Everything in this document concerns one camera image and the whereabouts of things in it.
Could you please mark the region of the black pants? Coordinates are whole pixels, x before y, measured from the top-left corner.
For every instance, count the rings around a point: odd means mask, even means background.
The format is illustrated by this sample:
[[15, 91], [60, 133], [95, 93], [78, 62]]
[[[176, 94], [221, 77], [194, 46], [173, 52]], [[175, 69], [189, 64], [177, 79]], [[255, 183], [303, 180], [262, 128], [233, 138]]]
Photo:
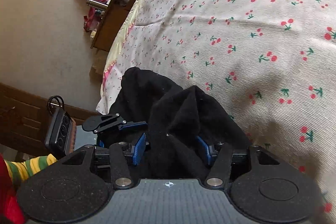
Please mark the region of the black pants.
[[135, 180], [204, 180], [210, 170], [195, 151], [197, 136], [211, 143], [224, 141], [237, 149], [251, 145], [215, 98], [197, 86], [183, 89], [165, 76], [136, 67], [123, 75], [109, 112], [119, 113], [126, 121], [148, 124], [150, 149], [139, 166], [130, 167]]

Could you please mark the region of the black remote device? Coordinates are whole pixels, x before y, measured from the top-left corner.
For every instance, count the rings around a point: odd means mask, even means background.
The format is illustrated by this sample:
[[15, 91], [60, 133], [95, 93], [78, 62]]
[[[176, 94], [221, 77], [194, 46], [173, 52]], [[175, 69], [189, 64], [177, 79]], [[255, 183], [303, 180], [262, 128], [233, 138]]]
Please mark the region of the black remote device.
[[47, 110], [51, 115], [51, 120], [45, 146], [49, 153], [59, 160], [74, 151], [76, 122], [65, 111], [64, 100], [59, 95], [49, 98]]

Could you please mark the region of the striped yellow green sleeve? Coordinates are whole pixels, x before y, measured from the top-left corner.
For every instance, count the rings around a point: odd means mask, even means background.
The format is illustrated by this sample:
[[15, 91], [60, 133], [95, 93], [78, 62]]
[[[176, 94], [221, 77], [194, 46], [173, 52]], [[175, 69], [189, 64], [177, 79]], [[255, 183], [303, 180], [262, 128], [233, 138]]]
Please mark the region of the striped yellow green sleeve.
[[14, 188], [18, 189], [22, 182], [57, 162], [57, 159], [52, 154], [49, 154], [48, 156], [38, 156], [23, 162], [7, 160], [4, 160], [4, 162]]

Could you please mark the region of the cherry print white bedsheet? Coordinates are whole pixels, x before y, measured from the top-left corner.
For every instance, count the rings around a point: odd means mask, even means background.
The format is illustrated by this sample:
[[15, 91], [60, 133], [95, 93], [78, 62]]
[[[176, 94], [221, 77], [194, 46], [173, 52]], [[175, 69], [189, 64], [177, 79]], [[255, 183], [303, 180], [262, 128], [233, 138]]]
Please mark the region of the cherry print white bedsheet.
[[97, 110], [128, 68], [213, 96], [257, 144], [312, 176], [335, 223], [335, 0], [136, 0]]

